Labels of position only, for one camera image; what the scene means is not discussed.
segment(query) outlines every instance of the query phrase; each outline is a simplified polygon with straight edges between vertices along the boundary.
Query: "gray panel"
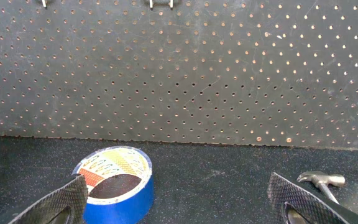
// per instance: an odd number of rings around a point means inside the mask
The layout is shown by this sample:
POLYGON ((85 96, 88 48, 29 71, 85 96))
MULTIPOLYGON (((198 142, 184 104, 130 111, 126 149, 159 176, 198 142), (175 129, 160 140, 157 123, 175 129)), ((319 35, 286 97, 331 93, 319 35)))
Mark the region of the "gray panel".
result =
POLYGON ((0 135, 358 147, 358 1, 0 1, 0 135))

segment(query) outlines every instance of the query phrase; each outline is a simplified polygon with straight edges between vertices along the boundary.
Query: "black countertop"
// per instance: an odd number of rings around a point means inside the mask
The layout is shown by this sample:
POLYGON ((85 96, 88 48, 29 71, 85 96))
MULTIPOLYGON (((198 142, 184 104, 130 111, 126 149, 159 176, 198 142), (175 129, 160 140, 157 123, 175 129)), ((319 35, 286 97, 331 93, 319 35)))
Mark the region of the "black countertop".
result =
POLYGON ((155 200, 141 223, 271 223, 273 171, 343 174, 347 185, 333 194, 358 213, 358 151, 0 137, 0 214, 70 175, 88 154, 119 145, 142 149, 153 162, 155 200))

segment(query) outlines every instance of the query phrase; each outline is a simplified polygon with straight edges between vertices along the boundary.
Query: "metal hammer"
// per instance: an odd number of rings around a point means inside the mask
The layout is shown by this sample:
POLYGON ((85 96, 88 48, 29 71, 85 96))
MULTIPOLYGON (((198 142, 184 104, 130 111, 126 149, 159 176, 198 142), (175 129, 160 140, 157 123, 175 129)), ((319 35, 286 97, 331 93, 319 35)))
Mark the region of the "metal hammer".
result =
POLYGON ((328 185, 331 184, 336 187, 345 186, 345 177, 340 174, 325 174, 321 171, 309 171, 304 172, 297 178, 298 182, 310 181, 316 186, 318 189, 322 191, 325 196, 331 199, 333 202, 338 203, 335 199, 334 195, 328 188, 328 185))

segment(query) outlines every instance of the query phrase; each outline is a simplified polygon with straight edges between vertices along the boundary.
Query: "roll of blue painter's tape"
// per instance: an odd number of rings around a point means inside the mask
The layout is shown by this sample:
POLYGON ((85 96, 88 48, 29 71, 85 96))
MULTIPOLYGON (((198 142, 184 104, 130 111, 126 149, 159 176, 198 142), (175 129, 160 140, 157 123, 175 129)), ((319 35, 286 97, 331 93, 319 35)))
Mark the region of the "roll of blue painter's tape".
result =
POLYGON ((73 173, 85 176, 87 224, 136 223, 153 204, 152 163, 140 149, 115 146, 98 150, 84 158, 73 173))

